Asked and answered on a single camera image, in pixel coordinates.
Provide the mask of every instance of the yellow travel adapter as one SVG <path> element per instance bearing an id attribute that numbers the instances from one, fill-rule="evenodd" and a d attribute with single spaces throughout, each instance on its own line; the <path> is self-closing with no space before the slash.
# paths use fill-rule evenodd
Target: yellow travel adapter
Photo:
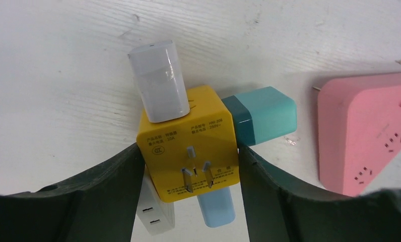
<path id="1" fill-rule="evenodd" d="M 151 123 L 143 111 L 137 144 L 160 199 L 171 203 L 239 183 L 232 115 L 210 86 L 187 90 L 190 112 Z"/>

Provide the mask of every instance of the white surface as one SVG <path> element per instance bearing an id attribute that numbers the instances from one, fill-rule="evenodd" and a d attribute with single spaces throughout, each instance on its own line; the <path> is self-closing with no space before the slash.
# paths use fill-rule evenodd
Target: white surface
<path id="1" fill-rule="evenodd" d="M 174 203 L 164 203 L 160 200 L 147 170 L 141 185 L 137 217 L 152 235 L 165 233 L 175 227 Z"/>
<path id="2" fill-rule="evenodd" d="M 135 141 L 141 100 L 127 54 L 173 39 L 186 87 L 222 97 L 274 86 L 298 105 L 297 132 L 255 147 L 319 186 L 316 95 L 336 76 L 399 72 L 401 0 L 0 1 L 0 194 L 36 191 Z M 368 187 L 401 187 L 401 154 Z M 236 220 L 209 229 L 196 198 L 175 203 L 176 228 L 133 241 L 248 241 Z"/>
<path id="3" fill-rule="evenodd" d="M 151 123 L 169 121 L 190 112 L 177 48 L 172 40 L 136 47 L 128 56 Z"/>

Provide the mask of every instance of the pink power strip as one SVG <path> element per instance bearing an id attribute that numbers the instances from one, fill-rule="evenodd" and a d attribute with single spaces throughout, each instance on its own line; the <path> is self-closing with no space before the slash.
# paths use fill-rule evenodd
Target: pink power strip
<path id="1" fill-rule="evenodd" d="M 401 73 L 329 81 L 318 123 L 320 181 L 360 194 L 401 150 Z"/>

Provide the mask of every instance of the travel adapter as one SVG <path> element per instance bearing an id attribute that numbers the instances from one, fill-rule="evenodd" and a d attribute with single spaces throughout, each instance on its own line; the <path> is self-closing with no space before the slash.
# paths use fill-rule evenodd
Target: travel adapter
<path id="1" fill-rule="evenodd" d="M 334 79 L 318 95 L 319 179 L 356 196 L 401 150 L 401 73 Z"/>
<path id="2" fill-rule="evenodd" d="M 239 182 L 232 115 L 209 86 L 187 90 L 190 113 L 151 123 L 143 111 L 137 144 L 166 203 Z"/>

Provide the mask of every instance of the charger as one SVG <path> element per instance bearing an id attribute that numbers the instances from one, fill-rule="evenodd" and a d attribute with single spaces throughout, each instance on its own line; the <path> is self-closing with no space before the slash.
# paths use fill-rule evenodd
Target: charger
<path id="1" fill-rule="evenodd" d="M 158 196 L 167 203 L 197 196 L 207 226 L 232 222 L 236 134 L 254 145 L 295 131 L 294 101 L 272 87 L 222 101 L 209 86 L 186 91 L 172 41 L 138 47 L 129 59 L 145 107 L 137 144 Z"/>
<path id="2" fill-rule="evenodd" d="M 401 73 L 329 81 L 318 95 L 319 179 L 360 194 L 401 150 Z"/>
<path id="3" fill-rule="evenodd" d="M 159 199 L 147 167 L 144 169 L 137 216 L 151 235 L 161 234 L 175 227 L 174 203 L 164 203 Z"/>

